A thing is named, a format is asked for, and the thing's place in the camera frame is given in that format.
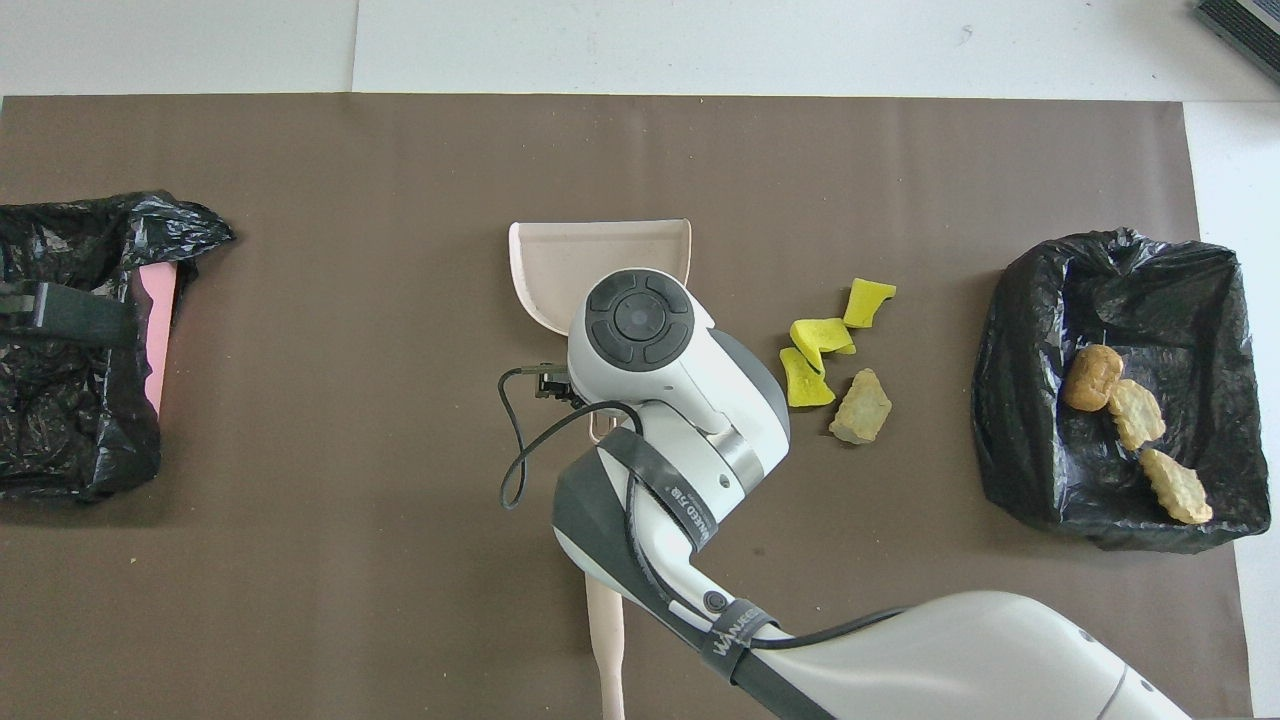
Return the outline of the pink plastic bin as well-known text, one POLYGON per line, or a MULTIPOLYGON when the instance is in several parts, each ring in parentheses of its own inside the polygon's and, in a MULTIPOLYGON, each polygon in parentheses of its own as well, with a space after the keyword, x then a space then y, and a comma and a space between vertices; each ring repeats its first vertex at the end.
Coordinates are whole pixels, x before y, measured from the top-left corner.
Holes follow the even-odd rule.
POLYGON ((140 306, 140 329, 143 337, 145 396, 156 414, 163 406, 166 354, 177 301, 178 268, 175 263, 155 263, 138 268, 131 275, 140 306))

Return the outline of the black bag pink bin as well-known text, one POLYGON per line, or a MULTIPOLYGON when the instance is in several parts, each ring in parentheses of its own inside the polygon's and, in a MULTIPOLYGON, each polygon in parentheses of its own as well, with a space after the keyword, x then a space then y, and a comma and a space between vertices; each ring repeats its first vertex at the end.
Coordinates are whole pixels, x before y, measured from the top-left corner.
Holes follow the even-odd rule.
POLYGON ((0 281, 44 281, 123 302, 131 347, 0 341, 0 498, 97 502, 152 480, 163 459, 145 396, 145 341, 131 275, 175 263, 177 299, 196 261, 234 240, 214 210, 163 191, 0 205, 0 281))

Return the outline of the brown bread roll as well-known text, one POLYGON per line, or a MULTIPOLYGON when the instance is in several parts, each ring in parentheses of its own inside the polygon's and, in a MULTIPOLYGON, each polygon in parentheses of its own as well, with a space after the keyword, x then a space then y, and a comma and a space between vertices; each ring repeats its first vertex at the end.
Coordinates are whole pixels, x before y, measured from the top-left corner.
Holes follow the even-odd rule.
POLYGON ((1121 355, 1107 345, 1079 348, 1062 384, 1062 401, 1078 411, 1100 411, 1111 400, 1124 366, 1121 355))

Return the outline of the black bag lined bin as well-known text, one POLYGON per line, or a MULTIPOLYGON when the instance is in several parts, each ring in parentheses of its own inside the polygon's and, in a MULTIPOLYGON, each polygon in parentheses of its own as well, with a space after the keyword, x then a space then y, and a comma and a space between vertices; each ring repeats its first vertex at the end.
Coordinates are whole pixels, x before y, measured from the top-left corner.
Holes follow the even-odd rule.
POLYGON ((1001 275, 972 384, 987 498, 1029 527, 1103 550, 1198 553, 1272 524, 1254 354, 1236 255, 1128 228, 1034 246, 1001 275), (1123 378, 1149 389, 1166 423, 1135 452, 1106 406, 1069 407, 1076 351, 1107 345, 1123 378), (1194 469, 1213 519, 1187 525, 1158 503, 1140 462, 1156 448, 1194 469))

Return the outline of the tan sponge chunk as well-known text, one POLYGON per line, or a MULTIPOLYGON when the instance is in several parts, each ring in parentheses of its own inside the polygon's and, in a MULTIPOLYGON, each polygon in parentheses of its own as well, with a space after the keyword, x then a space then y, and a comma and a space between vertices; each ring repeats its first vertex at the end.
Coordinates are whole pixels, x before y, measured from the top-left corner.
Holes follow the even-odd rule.
POLYGON ((861 369, 841 400, 828 432, 850 445, 874 442, 893 407, 879 377, 870 368, 861 369))

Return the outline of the beige plastic dustpan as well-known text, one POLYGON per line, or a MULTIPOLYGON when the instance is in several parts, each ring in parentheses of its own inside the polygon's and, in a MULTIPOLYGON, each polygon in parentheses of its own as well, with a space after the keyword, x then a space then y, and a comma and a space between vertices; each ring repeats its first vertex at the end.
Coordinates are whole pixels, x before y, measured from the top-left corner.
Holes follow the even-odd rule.
POLYGON ((626 268, 689 277, 691 225, 685 219, 645 222, 516 222, 509 227, 509 269, 527 314, 566 334, 595 283, 626 268))

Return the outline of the striped croissant piece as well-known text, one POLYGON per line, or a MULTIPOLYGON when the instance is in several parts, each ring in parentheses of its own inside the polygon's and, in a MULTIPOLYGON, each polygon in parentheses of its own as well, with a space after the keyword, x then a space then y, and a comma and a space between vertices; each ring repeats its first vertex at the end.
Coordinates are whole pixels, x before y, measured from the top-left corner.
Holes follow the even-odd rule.
POLYGON ((1135 452, 1161 439, 1167 429, 1155 395, 1133 379, 1120 379, 1106 404, 1117 429, 1120 445, 1135 452))
POLYGON ((1171 519, 1187 525, 1206 524, 1213 519, 1213 509, 1194 469, 1183 466, 1156 448, 1143 448, 1139 462, 1158 503, 1171 519))

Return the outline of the brown paper table mat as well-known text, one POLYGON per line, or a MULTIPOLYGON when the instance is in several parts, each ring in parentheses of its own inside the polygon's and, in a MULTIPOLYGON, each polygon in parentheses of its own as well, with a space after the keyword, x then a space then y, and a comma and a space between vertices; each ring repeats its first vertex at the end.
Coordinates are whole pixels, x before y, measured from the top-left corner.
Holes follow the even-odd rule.
POLYGON ((165 190, 236 241, 174 325, 163 469, 90 506, 0 502, 0 720, 599 720, 584 578, 513 512, 513 222, 685 218, 690 288, 780 370, 799 318, 896 284, 828 360, 879 438, 792 418, 698 564, 808 633, 969 589, 1057 609, 1197 717, 1252 714, 1228 546, 1108 552, 982 491, 970 383, 1001 270, 1038 242, 1199 237, 1172 102, 261 95, 10 97, 0 202, 165 190))

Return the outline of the dark ribbed panel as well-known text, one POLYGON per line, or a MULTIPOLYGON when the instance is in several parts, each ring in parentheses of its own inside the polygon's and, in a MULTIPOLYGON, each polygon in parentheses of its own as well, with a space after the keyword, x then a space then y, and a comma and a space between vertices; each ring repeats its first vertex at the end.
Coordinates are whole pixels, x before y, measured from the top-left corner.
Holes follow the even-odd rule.
POLYGON ((1193 13, 1280 85, 1280 0, 1194 0, 1193 13))

